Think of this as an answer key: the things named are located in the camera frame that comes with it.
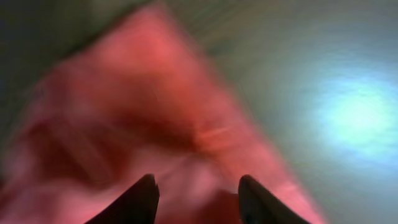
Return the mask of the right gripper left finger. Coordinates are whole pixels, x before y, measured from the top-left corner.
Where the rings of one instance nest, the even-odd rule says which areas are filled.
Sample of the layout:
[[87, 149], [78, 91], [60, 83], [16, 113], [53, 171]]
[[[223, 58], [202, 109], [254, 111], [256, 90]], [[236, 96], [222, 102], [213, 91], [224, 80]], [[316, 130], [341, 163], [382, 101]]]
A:
[[86, 224], [154, 224], [159, 197], [154, 175], [146, 174]]

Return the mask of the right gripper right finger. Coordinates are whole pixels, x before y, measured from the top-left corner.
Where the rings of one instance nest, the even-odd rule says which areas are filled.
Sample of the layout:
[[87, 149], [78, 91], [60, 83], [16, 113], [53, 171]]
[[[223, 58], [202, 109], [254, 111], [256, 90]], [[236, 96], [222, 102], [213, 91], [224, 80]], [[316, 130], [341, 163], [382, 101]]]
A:
[[239, 180], [238, 201], [244, 224], [309, 224], [250, 175]]

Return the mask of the orange soccer t-shirt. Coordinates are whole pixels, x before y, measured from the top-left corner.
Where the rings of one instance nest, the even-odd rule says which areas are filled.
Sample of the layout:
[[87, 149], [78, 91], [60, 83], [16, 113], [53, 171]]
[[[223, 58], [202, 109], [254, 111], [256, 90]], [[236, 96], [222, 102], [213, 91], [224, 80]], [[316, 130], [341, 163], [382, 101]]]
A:
[[325, 222], [159, 2], [52, 67], [6, 152], [2, 223], [86, 223], [146, 174], [154, 223], [242, 223], [244, 175]]

